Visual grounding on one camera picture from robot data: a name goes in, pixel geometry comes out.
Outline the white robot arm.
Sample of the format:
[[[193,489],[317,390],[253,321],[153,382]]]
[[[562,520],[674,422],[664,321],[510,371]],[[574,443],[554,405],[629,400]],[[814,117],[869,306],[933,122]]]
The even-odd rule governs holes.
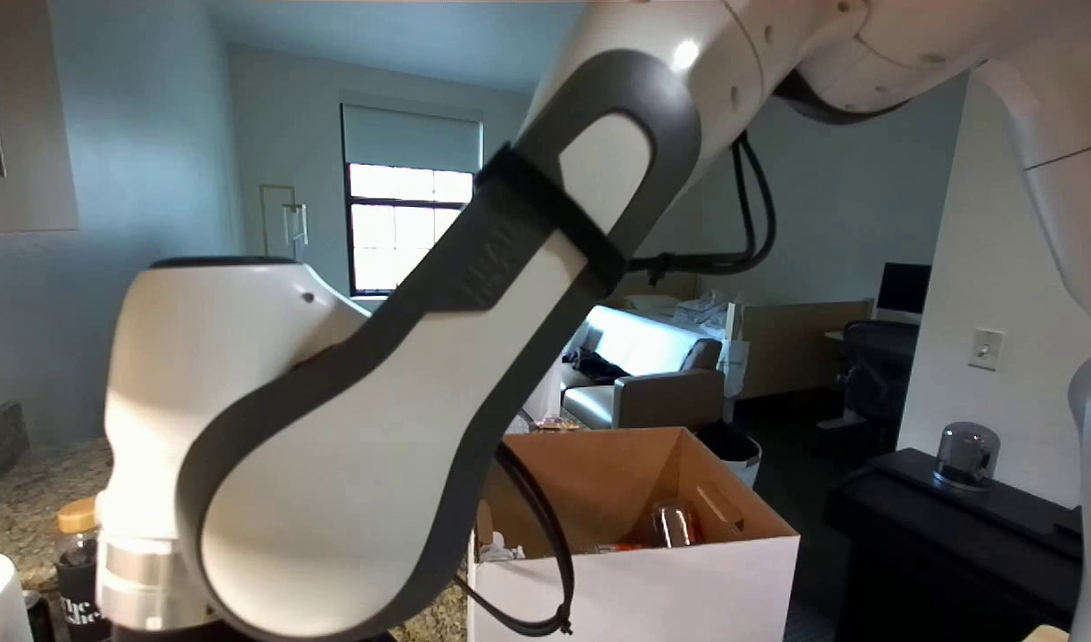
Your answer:
[[[1091,319],[1091,0],[588,0],[462,213],[371,309],[295,261],[124,294],[95,604],[124,630],[365,642],[452,579],[508,424],[767,100],[856,122],[972,70]]]

